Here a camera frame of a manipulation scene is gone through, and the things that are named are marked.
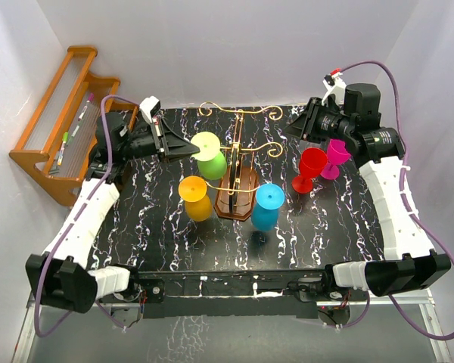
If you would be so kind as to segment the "red wine glass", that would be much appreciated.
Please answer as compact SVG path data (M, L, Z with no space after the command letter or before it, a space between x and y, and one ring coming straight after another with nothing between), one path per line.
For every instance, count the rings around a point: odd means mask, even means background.
M299 194L307 194L313 189L313 179L319 176L328 162L326 153L320 148L308 147L299 162L300 174L291 182Z

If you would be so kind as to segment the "green wine glass cream base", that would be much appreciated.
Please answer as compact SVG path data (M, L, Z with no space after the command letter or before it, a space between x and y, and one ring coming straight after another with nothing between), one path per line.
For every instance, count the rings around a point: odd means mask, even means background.
M226 173L227 162L219 138L212 132L199 132L193 136L191 143L200 150L193 155L200 174L209 180L221 179Z

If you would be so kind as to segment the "orange wine glass yellow base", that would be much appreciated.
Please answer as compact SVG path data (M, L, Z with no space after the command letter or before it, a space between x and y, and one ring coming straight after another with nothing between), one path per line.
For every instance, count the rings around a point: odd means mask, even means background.
M179 184L178 192L190 219L202 222L211 216L213 207L207 194L207 183L201 177L192 175L184 178Z

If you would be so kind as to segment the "magenta wine glass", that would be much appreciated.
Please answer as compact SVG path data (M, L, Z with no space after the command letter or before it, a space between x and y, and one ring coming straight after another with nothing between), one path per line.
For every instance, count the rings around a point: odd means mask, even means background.
M335 180L340 175L339 165L348 161L351 154L345 148L345 142L331 139L326 151L328 162L321 172L321 177L327 180Z

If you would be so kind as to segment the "blue wine glass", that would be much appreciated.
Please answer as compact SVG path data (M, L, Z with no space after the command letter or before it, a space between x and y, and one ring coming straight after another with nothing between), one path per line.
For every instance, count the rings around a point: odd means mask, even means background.
M253 226L260 231L272 230L285 201L284 191L276 184L261 185L256 191L256 203L251 215Z

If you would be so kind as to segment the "gold wire wine glass rack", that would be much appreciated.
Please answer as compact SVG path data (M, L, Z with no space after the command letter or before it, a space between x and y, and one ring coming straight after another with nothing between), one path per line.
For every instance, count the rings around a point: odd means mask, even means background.
M269 105L259 110L225 109L218 104L205 101L198 111L202 116L210 116L214 109L235 115L235 128L232 142L229 145L220 147L226 156L228 164L225 175L220 179L217 186L208 185L217 191L213 208L221 219L246 221L253 212L255 205L256 191L260 187L260 178L252 163L244 165L244 159L249 157L254 161L256 152L267 149L267 155L271 158L278 158L283 154L283 146L275 141L269 141L259 147L244 147L242 145L242 131L244 117L248 114L256 115L265 111L269 112L269 118L278 121L283 116L280 106Z

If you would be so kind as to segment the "clear wine glass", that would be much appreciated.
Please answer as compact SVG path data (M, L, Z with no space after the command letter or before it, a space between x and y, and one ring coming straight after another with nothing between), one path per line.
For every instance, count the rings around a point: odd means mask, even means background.
M312 142L312 141L308 141L306 143L306 146L308 148L318 148L318 149L321 149L322 148L322 143L317 143L317 142Z

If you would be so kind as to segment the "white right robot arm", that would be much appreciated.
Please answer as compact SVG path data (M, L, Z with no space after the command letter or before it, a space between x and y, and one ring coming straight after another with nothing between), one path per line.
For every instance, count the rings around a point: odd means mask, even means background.
M381 93L368 83L344 89L344 105L336 97L312 97L302 113L285 127L285 133L303 141L328 139L345 143L364 179L381 226L384 260L342 262L327 267L323 293L341 299L350 288L371 291L376 296L423 290L452 267L445 253L438 254L428 236L403 205L399 180L405 149L396 129L380 125Z

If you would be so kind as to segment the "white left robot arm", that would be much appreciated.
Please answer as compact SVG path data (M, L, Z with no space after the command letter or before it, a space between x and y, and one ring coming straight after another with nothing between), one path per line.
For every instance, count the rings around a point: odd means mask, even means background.
M118 112L108 112L99 116L95 137L86 179L67 220L44 252L26 261L26 275L39 305L86 313L96 300L114 293L126 302L137 299L141 283L131 276L131 268L88 268L92 244L120 197L131 160L156 155L171 163L200 150L177 135L161 116L131 132Z

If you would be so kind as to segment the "wooden tiered shelf rack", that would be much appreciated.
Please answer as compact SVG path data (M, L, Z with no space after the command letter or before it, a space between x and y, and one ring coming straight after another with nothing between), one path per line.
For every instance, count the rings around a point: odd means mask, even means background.
M96 122L100 110L130 111L138 108L103 97L120 87L116 77L104 77L91 70L98 51L92 46L70 46L39 105L30 118L10 158L50 197L62 206L72 206L86 176L88 156L95 145ZM88 96L94 99L82 122L78 116ZM63 134L69 132L64 159L57 165Z

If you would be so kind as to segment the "purple capped marker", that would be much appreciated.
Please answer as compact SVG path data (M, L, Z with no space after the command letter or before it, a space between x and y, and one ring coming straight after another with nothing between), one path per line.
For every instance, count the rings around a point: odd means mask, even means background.
M94 99L94 94L91 93L91 94L88 96L88 98L87 98L87 100L86 100L86 103L85 103L84 107L82 108L82 110L81 110L81 112L80 112L80 114L79 114L79 116L78 116L78 122L79 122L79 123L82 122L82 119L83 119L83 117L85 116L86 111L87 111L89 105L91 104L91 102L93 101L93 99Z

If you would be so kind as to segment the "green capped marker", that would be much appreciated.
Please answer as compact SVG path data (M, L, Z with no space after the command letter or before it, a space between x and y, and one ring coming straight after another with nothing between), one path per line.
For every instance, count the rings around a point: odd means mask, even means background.
M61 140L61 147L60 147L59 154L58 154L58 160L57 160L57 165L58 166L61 166L61 164L63 162L64 152L65 152L65 148L67 146L68 138L69 138L69 132L65 132L63 134L63 137L62 137L62 140Z

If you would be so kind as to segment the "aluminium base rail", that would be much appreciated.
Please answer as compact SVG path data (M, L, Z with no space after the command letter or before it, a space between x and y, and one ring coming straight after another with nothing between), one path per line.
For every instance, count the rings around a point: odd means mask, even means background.
M167 297L71 315L46 338L26 315L15 362L449 362L444 342L409 327L390 301L290 296Z

